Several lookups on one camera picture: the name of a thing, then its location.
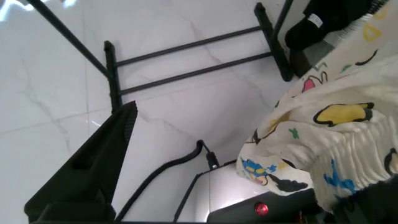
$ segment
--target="black cable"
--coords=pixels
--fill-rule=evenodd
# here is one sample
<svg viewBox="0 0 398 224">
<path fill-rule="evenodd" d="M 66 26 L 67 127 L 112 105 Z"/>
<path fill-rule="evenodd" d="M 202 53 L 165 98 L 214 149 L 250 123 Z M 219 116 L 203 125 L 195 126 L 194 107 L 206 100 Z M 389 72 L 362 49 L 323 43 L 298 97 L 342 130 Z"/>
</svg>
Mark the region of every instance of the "black cable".
<svg viewBox="0 0 398 224">
<path fill-rule="evenodd" d="M 134 194 L 130 197 L 130 199 L 126 202 L 126 204 L 123 206 L 122 210 L 120 211 L 119 215 L 116 217 L 115 222 L 121 222 L 122 219 L 124 218 L 124 216 L 127 214 L 127 212 L 129 211 L 129 209 L 131 208 L 131 205 L 133 205 L 133 203 L 137 200 L 137 198 L 141 195 L 141 193 L 145 190 L 145 188 L 159 175 L 161 174 L 163 171 L 165 171 L 166 169 L 176 166 L 176 165 L 180 165 L 183 164 L 185 162 L 188 162 L 194 158 L 196 158 L 196 156 L 198 156 L 201 152 L 202 147 L 205 147 L 205 149 L 210 152 L 210 150 L 207 148 L 207 146 L 205 146 L 205 143 L 203 142 L 203 140 L 199 140 L 197 141 L 197 148 L 189 153 L 188 155 L 170 161 L 170 162 L 166 162 L 165 164 L 163 164 L 162 166 L 160 166 L 159 168 L 157 168 L 155 171 L 153 171 L 153 173 L 151 173 L 144 181 L 143 183 L 138 187 L 138 189 L 134 192 Z"/>
</svg>

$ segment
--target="green star print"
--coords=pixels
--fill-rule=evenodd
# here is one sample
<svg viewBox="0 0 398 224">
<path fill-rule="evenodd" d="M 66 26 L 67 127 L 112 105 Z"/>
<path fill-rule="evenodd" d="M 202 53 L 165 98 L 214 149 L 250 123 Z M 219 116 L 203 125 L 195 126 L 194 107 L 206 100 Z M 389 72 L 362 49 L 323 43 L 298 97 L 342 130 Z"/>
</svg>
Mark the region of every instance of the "green star print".
<svg viewBox="0 0 398 224">
<path fill-rule="evenodd" d="M 300 137 L 299 137 L 299 133 L 297 132 L 297 129 L 290 129 L 289 128 L 289 131 L 293 134 L 293 138 L 294 139 L 300 139 Z"/>
</svg>

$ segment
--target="pink cartoon print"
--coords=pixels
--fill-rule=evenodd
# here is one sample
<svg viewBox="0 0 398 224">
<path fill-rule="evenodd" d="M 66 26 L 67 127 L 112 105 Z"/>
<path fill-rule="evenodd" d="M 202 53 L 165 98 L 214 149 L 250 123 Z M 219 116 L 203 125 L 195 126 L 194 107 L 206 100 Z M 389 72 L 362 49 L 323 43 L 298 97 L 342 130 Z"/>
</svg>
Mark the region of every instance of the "pink cartoon print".
<svg viewBox="0 0 398 224">
<path fill-rule="evenodd" d="M 321 79 L 318 77 L 315 77 L 313 75 L 310 75 L 305 81 L 303 85 L 303 90 L 301 91 L 302 93 L 311 90 L 312 88 L 315 88 L 318 85 L 322 85 L 323 83 L 326 83 L 328 81 L 328 74 L 326 72 L 321 73 Z"/>
</svg>

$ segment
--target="cartoon print fabric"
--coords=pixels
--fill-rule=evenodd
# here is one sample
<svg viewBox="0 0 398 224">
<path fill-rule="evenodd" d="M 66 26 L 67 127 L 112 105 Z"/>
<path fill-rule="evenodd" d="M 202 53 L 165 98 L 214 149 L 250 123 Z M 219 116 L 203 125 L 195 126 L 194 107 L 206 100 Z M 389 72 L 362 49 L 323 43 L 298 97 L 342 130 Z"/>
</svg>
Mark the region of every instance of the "cartoon print fabric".
<svg viewBox="0 0 398 224">
<path fill-rule="evenodd" d="M 389 1 L 298 80 L 243 145 L 238 173 L 279 195 L 313 187 L 326 211 L 398 173 L 396 21 Z"/>
</svg>

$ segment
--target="black metal frame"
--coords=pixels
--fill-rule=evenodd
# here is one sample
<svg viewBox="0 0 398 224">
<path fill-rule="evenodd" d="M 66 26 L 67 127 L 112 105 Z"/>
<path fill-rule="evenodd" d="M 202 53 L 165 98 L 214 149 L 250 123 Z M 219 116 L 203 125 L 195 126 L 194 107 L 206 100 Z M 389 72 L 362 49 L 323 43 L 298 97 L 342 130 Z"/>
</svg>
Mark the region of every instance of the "black metal frame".
<svg viewBox="0 0 398 224">
<path fill-rule="evenodd" d="M 116 61 L 115 57 L 115 48 L 110 41 L 105 41 L 104 43 L 104 51 L 106 56 L 106 67 L 104 67 L 101 62 L 70 32 L 70 30 L 61 22 L 60 19 L 54 15 L 53 12 L 48 9 L 48 7 L 41 2 L 41 0 L 27 0 L 36 10 L 48 20 L 51 25 L 56 28 L 59 33 L 61 33 L 69 42 L 77 49 L 81 54 L 83 54 L 107 79 L 109 82 L 109 90 L 110 90 L 110 97 L 111 97 L 111 105 L 112 105 L 112 113 L 118 110 L 122 105 L 122 96 L 128 93 L 133 93 L 135 91 L 145 90 L 148 88 L 152 88 L 155 86 L 163 85 L 166 83 L 171 83 L 177 80 L 182 80 L 184 78 L 194 77 L 197 75 L 201 75 L 207 72 L 212 72 L 215 70 L 219 70 L 222 68 L 231 67 L 234 65 L 239 65 L 241 63 L 250 62 L 253 60 L 257 60 L 264 57 L 274 56 L 275 62 L 280 70 L 280 74 L 285 81 L 290 81 L 293 77 L 293 71 L 290 68 L 290 65 L 287 61 L 285 53 L 280 46 L 280 43 L 277 39 L 277 35 L 282 27 L 282 24 L 286 18 L 286 15 L 292 5 L 293 0 L 286 0 L 285 4 L 282 8 L 280 16 L 276 22 L 275 28 L 272 27 L 272 24 L 267 16 L 266 9 L 261 3 L 257 3 L 256 7 L 254 8 L 254 13 L 259 21 L 259 26 L 239 30 L 236 32 L 232 32 L 229 34 L 219 35 L 216 37 L 212 37 L 205 40 L 199 40 L 196 42 L 192 42 L 189 44 L 180 45 L 177 47 L 172 47 L 169 49 L 161 50 L 158 52 L 153 52 L 150 54 L 142 55 L 139 57 L 134 57 L 122 61 Z M 120 89 L 120 82 L 118 76 L 118 67 L 129 65 L 131 63 L 139 62 L 141 60 L 146 60 L 166 54 L 170 54 L 173 52 L 177 52 L 180 50 L 186 50 L 193 47 L 198 47 L 201 45 L 213 43 L 219 40 L 228 39 L 231 37 L 236 37 L 243 34 L 248 34 L 250 32 L 255 32 L 262 30 L 264 36 L 266 37 L 267 43 L 270 48 L 270 52 L 266 52 L 259 55 L 254 55 L 246 58 L 242 58 L 239 60 L 234 60 L 232 62 L 222 63 L 220 65 L 215 65 L 208 68 L 199 69 L 193 72 L 184 73 L 181 75 L 176 75 L 174 77 L 164 78 L 161 80 L 157 80 L 154 82 L 146 83 L 143 85 L 134 86 L 131 88 L 127 88 L 125 90 Z"/>
</svg>

